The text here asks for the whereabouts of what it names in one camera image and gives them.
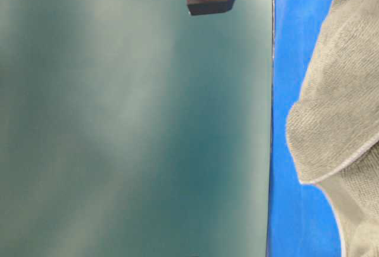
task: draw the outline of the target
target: green glass panel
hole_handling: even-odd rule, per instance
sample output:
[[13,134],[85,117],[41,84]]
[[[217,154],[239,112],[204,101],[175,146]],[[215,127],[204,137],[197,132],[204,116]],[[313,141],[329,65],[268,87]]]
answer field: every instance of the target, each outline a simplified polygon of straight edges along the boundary
[[271,0],[0,0],[0,255],[265,256]]

